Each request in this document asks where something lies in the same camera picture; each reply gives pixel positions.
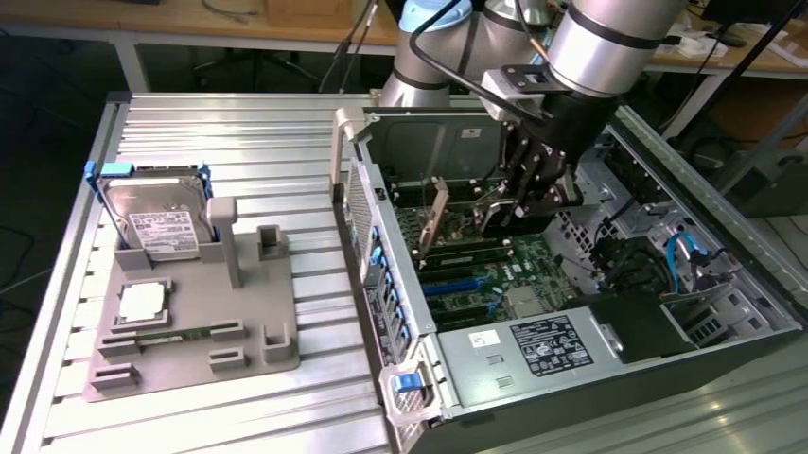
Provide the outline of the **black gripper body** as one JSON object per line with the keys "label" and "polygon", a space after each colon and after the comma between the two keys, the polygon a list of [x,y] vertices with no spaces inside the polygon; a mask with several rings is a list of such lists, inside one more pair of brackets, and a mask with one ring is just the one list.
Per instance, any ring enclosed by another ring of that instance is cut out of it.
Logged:
{"label": "black gripper body", "polygon": [[564,153],[564,161],[576,164],[605,128],[617,108],[617,97],[592,97],[578,92],[546,94],[542,110],[548,114],[540,124],[520,120],[503,131],[502,163],[506,164],[522,139],[543,143]]}

